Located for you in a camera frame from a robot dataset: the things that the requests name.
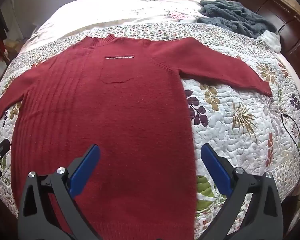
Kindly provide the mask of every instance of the mattress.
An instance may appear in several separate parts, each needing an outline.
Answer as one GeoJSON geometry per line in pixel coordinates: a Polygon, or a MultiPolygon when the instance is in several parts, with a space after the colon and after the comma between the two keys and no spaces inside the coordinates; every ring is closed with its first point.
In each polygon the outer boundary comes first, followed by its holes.
{"type": "MultiPolygon", "coordinates": [[[[126,6],[123,8],[132,11],[131,14],[135,17],[126,17],[122,22],[112,20],[115,17],[112,15],[113,10],[106,10],[105,7],[108,6],[105,4],[103,10],[107,15],[100,16],[102,19],[94,24],[92,20],[84,23],[82,18],[75,17],[76,11],[69,7],[72,3],[66,5],[66,15],[72,11],[73,15],[69,17],[73,20],[80,18],[73,24],[73,28],[76,29],[72,31],[61,31],[56,27],[55,25],[61,26],[62,17],[53,15],[48,20],[49,25],[44,24],[42,29],[34,34],[35,38],[23,47],[22,53],[10,64],[0,82],[0,97],[14,78],[85,36],[105,38],[113,33],[118,37],[164,41],[193,37],[211,49],[247,63],[261,78],[269,82],[273,92],[273,97],[269,98],[258,93],[237,91],[223,84],[202,84],[192,79],[181,79],[189,105],[197,167],[195,238],[208,227],[226,199],[218,192],[200,158],[200,149],[204,143],[210,143],[218,155],[226,157],[234,167],[243,167],[248,173],[262,175],[265,171],[272,172],[280,199],[283,200],[300,179],[300,140],[297,127],[290,119],[281,120],[280,115],[285,113],[291,116],[300,130],[300,80],[291,65],[263,41],[250,39],[213,25],[192,23],[199,15],[197,10],[200,6],[197,2],[200,0],[123,1],[125,5],[130,4],[130,9],[126,6]]],[[[78,2],[81,5],[85,3],[83,0],[78,2]]],[[[12,139],[20,106],[21,103],[12,106],[0,120],[0,141],[4,138],[12,139]]],[[[0,198],[11,212],[17,215],[18,209],[10,184],[10,165],[9,152],[1,163],[3,176],[0,178],[0,198]]],[[[247,195],[231,232],[239,228],[250,199],[251,195],[247,195]]]]}

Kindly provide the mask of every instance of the silver screw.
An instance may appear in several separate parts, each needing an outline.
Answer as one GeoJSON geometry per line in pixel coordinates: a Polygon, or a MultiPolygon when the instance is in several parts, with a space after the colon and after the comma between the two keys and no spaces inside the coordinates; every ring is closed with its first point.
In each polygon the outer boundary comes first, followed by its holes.
{"type": "Polygon", "coordinates": [[[269,178],[269,179],[271,179],[271,178],[272,178],[272,173],[269,172],[269,171],[267,171],[267,172],[266,172],[266,177],[269,178]]]}
{"type": "Polygon", "coordinates": [[[241,167],[236,167],[236,168],[235,168],[235,172],[238,173],[238,174],[243,174],[243,173],[244,173],[244,170],[243,170],[243,168],[241,168],[241,167]]]}
{"type": "Polygon", "coordinates": [[[64,174],[65,171],[66,171],[66,169],[64,167],[60,167],[60,168],[57,169],[58,174],[64,174]]]}
{"type": "Polygon", "coordinates": [[[34,171],[29,172],[29,174],[28,174],[29,178],[33,178],[34,176],[35,176],[35,172],[34,171]]]}

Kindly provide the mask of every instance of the headboard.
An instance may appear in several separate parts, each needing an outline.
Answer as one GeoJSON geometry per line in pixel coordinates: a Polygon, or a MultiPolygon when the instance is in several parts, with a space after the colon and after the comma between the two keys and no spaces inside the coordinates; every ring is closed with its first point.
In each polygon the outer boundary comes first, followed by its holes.
{"type": "Polygon", "coordinates": [[[300,14],[282,0],[234,0],[272,22],[280,34],[282,55],[300,78],[300,14]]]}

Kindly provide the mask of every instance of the blue gripper pad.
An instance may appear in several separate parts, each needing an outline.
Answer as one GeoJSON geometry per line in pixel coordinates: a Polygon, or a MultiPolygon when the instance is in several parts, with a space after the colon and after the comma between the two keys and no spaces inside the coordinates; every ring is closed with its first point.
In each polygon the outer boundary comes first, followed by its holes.
{"type": "Polygon", "coordinates": [[[100,149],[97,145],[94,145],[70,178],[69,194],[72,198],[81,194],[99,159],[100,149]]]}
{"type": "Polygon", "coordinates": [[[219,192],[227,197],[230,197],[232,193],[231,178],[217,159],[217,156],[217,153],[208,143],[202,145],[201,159],[204,165],[207,167],[207,170],[209,171],[219,192]]]}

